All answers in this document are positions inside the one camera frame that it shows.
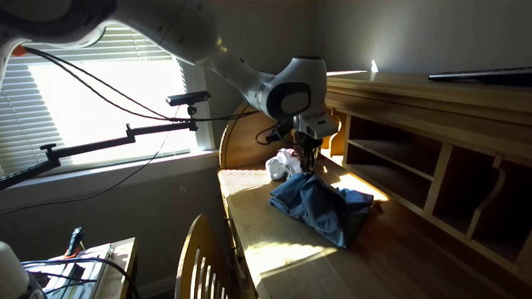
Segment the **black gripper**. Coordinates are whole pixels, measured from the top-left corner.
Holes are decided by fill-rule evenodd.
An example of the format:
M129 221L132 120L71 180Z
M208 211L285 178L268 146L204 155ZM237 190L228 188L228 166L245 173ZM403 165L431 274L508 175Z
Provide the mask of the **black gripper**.
M293 136L293 148L302 161L302 170L305 173L312 173L323 141L315 140L310 135L302 131L293 131L292 136Z

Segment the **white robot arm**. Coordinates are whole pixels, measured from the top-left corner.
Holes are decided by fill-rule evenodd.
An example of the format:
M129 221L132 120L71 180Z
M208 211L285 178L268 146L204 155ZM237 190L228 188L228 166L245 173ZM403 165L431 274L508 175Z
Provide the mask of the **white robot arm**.
M77 45L107 22L124 23L179 60L217 73L250 106L290 123L307 171L323 140L338 131L325 103L327 63L295 57L277 75L252 68L227 48L207 0L0 0L2 58L26 42Z

